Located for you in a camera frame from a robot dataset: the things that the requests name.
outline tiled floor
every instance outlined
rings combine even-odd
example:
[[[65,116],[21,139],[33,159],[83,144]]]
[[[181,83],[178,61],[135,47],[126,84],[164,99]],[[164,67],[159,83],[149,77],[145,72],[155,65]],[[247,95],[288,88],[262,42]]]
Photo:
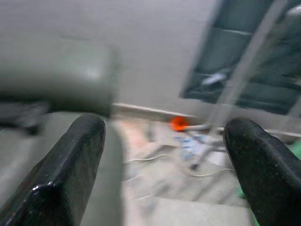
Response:
[[[236,196],[238,181],[232,171],[224,171],[207,178],[188,176],[181,170],[185,164],[180,156],[182,148],[174,139],[183,137],[184,134],[172,131],[164,122],[128,117],[118,118],[115,122],[126,146],[125,162],[128,162],[125,164],[123,182],[126,226],[162,225],[159,216],[163,206],[173,204],[178,207],[177,211],[181,211],[181,206],[184,209],[192,208],[191,203],[196,203],[196,206],[192,205],[196,211],[198,208],[202,211],[206,205],[213,210],[200,213],[201,218],[196,219],[196,222],[202,222],[201,225],[204,225],[204,219],[221,217],[213,215],[215,209],[221,208],[223,213],[242,211],[244,214],[237,215],[237,225],[248,225],[245,223],[249,223],[246,202]],[[131,162],[133,159],[151,158],[161,154],[168,156],[153,161]],[[221,167],[204,161],[197,173],[214,173],[219,170]],[[168,219],[173,218],[174,213],[168,214],[165,211],[166,222],[169,222]],[[186,211],[177,218],[181,218],[181,215],[183,220],[190,218]],[[193,221],[186,221],[186,224],[193,225]]]

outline orange object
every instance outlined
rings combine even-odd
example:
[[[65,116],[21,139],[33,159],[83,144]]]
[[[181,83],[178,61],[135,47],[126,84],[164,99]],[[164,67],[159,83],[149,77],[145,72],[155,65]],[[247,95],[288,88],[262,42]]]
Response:
[[[188,123],[183,116],[176,116],[170,121],[170,126],[175,131],[182,131],[188,126]]]

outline white cable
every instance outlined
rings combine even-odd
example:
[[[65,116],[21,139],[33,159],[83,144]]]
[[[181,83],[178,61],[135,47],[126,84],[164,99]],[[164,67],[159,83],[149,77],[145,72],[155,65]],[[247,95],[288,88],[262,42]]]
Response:
[[[136,162],[136,161],[152,161],[152,160],[156,160],[156,159],[159,159],[161,157],[168,157],[168,158],[171,158],[173,159],[173,157],[171,157],[170,155],[168,154],[160,154],[160,155],[157,155],[155,157],[152,157],[152,158],[144,158],[144,159],[132,159],[128,162],[125,162],[123,165],[127,165],[127,164],[130,164],[130,163],[133,163],[133,162]],[[228,169],[228,168],[224,168],[224,169],[221,169],[217,172],[214,172],[214,173],[206,173],[206,174],[195,174],[193,172],[191,172],[190,170],[187,170],[185,167],[181,166],[181,165],[176,165],[177,167],[180,168],[180,170],[190,176],[190,177],[195,177],[195,178],[208,178],[208,177],[213,177],[213,176],[216,176],[224,171],[233,171],[233,169]]]

